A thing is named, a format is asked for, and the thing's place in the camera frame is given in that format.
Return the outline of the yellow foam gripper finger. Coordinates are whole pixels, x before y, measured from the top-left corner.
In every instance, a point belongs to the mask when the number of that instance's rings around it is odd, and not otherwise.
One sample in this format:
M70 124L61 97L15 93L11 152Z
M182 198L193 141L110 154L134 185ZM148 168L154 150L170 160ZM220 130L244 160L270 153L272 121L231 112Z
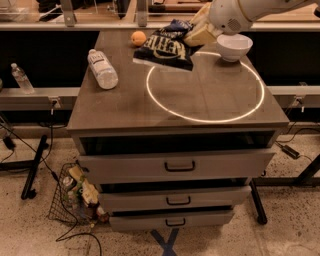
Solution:
M210 10L210 6L211 6L210 2L205 3L202 6L202 8L190 20L190 23L192 25L197 25L200 21L206 20Z
M221 30L212 24L206 23L201 28L188 32L183 41L189 47L196 47L215 42L221 34Z

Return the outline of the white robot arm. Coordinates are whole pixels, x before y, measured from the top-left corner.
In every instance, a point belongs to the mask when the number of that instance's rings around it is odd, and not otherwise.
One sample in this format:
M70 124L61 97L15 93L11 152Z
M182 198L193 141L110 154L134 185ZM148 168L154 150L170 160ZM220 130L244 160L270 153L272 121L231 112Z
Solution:
M190 47L215 42L222 35L235 35L252 27L267 15L280 14L317 4L320 0L212 0L191 19L192 29L183 41Z

